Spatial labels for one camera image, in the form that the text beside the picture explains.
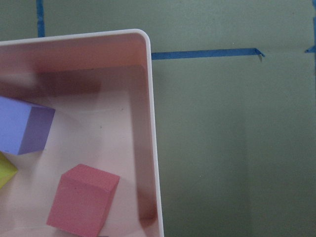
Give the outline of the red foam block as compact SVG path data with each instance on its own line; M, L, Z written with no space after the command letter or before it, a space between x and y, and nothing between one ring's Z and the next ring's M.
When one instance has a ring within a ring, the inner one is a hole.
M97 237L120 177L79 164L61 175L46 224L80 237Z

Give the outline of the purple foam block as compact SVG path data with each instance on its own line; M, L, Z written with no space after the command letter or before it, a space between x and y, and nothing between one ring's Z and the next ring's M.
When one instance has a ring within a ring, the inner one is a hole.
M0 150L23 155L44 150L55 110L0 97Z

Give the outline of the yellow foam block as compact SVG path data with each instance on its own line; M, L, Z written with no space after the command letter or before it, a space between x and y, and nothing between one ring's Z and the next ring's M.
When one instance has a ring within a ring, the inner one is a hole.
M18 169L3 153L0 153L0 188L2 188L16 173Z

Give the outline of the pink plastic bin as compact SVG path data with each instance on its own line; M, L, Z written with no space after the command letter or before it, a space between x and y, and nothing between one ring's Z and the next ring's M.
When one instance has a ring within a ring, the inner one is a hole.
M151 46L139 29L3 41L0 93L55 109L42 152L8 155L3 237L66 237L46 224L63 173L78 164L120 181L102 237L164 235Z

